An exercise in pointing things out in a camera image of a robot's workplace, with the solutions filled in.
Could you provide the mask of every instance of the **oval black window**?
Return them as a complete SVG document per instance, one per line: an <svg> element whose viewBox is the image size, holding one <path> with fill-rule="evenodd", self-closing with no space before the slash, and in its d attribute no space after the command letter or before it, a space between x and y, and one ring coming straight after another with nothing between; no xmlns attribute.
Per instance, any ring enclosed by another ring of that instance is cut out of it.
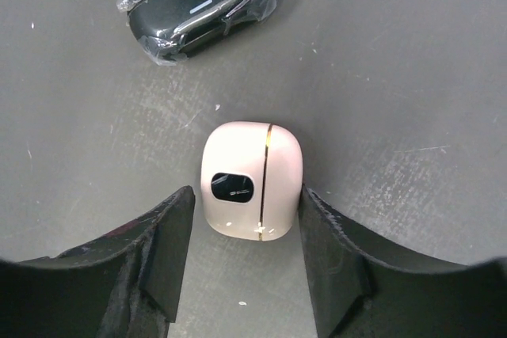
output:
<svg viewBox="0 0 507 338"><path fill-rule="evenodd" d="M213 176L212 193L222 201L247 203L254 196L254 183L247 176L217 173Z"/></svg>

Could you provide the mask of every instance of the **digital display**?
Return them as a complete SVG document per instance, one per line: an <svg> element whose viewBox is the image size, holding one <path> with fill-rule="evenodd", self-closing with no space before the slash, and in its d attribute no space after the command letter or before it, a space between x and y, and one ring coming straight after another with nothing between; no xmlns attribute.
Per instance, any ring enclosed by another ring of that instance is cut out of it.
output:
<svg viewBox="0 0 507 338"><path fill-rule="evenodd" d="M217 173L212 179L212 193L222 201L247 203L254 196L254 183L247 176Z"/></svg>

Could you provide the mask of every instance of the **gray table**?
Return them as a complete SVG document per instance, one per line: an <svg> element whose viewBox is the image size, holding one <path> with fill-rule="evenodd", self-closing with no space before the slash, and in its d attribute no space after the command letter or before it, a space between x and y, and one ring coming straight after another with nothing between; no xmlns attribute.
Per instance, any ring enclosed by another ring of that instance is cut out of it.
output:
<svg viewBox="0 0 507 338"><path fill-rule="evenodd" d="M394 241L507 252L507 0L283 0L176 67L115 1L0 0L2 256L55 255L198 189L231 120L291 129L307 184ZM298 227L237 241L198 202L170 336L315 336Z"/></svg>

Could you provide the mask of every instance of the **scratched surface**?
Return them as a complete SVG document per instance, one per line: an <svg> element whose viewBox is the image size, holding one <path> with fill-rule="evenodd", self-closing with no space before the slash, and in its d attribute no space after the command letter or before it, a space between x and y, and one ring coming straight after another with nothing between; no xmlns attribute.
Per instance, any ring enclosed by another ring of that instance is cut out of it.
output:
<svg viewBox="0 0 507 338"><path fill-rule="evenodd" d="M507 0L282 0L176 67L116 0L0 0L0 254L55 255L198 185L231 120L291 129L305 180L390 239L507 253ZM200 204L170 336L315 336L299 231L236 241Z"/></svg>

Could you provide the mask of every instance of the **black display screen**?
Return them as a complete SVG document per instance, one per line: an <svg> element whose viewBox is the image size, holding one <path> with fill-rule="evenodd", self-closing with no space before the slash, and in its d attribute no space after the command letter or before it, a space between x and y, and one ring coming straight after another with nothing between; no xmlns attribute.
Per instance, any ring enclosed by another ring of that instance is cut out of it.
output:
<svg viewBox="0 0 507 338"><path fill-rule="evenodd" d="M222 201L247 203L254 196L254 183L247 176L217 173L213 176L212 193Z"/></svg>

